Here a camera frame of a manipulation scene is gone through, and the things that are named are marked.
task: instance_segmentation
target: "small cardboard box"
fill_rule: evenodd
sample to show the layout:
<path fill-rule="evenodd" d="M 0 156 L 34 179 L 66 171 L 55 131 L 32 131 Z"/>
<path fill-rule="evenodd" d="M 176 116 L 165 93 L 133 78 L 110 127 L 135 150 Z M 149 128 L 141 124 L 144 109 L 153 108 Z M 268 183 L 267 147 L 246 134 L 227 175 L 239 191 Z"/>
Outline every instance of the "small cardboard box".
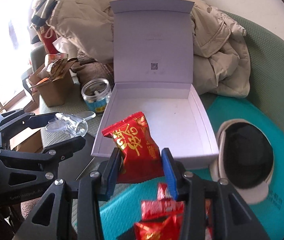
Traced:
<path fill-rule="evenodd" d="M 74 85 L 69 71 L 74 62 L 75 61 L 68 62 L 63 74 L 53 81 L 35 85 L 41 81 L 41 78 L 37 75 L 44 68 L 44 64 L 29 77 L 29 80 L 34 84 L 34 87 L 37 88 L 47 106 L 59 106 L 64 104 L 66 96 Z"/>
<path fill-rule="evenodd" d="M 193 80 L 193 37 L 184 0 L 112 1 L 114 81 L 92 150 L 109 158 L 115 143 L 101 130 L 142 111 L 160 150 L 187 169 L 218 157 L 215 135 Z"/>

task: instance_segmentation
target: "metal screw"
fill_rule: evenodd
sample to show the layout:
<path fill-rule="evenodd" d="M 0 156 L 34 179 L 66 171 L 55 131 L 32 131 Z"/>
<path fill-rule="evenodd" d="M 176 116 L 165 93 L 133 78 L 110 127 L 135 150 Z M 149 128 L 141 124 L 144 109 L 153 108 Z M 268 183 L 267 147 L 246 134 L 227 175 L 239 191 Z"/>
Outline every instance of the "metal screw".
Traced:
<path fill-rule="evenodd" d="M 186 178 L 192 178 L 193 177 L 193 173 L 190 171 L 186 171 L 183 173 L 183 176 Z"/>
<path fill-rule="evenodd" d="M 49 150 L 50 155 L 55 155 L 57 152 L 55 150 Z"/>
<path fill-rule="evenodd" d="M 219 181 L 219 183 L 220 183 L 221 185 L 224 185 L 224 186 L 226 186 L 227 184 L 229 184 L 229 181 L 228 181 L 228 179 L 226 179 L 226 178 L 221 178 L 221 179 L 219 179 L 218 181 Z"/>
<path fill-rule="evenodd" d="M 54 184 L 57 185 L 57 186 L 62 185 L 62 184 L 63 184 L 63 179 L 56 179 L 56 180 L 54 181 Z"/>
<path fill-rule="evenodd" d="M 100 172 L 98 172 L 98 171 L 92 171 L 90 173 L 91 178 L 97 178 L 98 176 L 100 176 Z"/>
<path fill-rule="evenodd" d="M 46 177 L 47 179 L 53 179 L 54 175 L 53 175 L 52 172 L 47 172 L 47 173 L 45 173 L 45 177 Z"/>

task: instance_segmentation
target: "qr code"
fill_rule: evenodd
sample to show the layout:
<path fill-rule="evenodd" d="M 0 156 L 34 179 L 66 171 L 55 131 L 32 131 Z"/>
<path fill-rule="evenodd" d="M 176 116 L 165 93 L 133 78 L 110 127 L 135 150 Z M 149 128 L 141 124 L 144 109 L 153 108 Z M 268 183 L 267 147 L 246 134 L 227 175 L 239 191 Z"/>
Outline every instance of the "qr code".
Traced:
<path fill-rule="evenodd" d="M 151 70 L 158 70 L 158 64 L 157 63 L 151 63 Z"/>

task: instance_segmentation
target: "white and black hat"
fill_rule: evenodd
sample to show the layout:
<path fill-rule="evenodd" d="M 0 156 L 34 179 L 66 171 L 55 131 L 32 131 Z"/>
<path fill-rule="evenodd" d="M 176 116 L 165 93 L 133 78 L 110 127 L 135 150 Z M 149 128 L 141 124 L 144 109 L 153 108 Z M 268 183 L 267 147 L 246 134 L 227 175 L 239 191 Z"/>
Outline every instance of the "white and black hat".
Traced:
<path fill-rule="evenodd" d="M 212 179 L 228 179 L 247 204 L 266 199 L 274 154 L 265 134 L 244 119 L 232 119 L 220 126 L 216 138 L 219 157 L 210 164 Z"/>

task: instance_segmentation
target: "bright window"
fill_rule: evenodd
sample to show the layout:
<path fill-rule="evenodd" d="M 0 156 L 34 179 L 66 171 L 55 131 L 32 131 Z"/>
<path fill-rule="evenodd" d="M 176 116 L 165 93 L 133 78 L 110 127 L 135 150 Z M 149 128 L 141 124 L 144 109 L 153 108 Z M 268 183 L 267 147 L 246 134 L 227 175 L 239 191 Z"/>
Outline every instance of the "bright window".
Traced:
<path fill-rule="evenodd" d="M 23 90 L 30 67 L 29 23 L 32 0 L 0 0 L 0 108 Z"/>

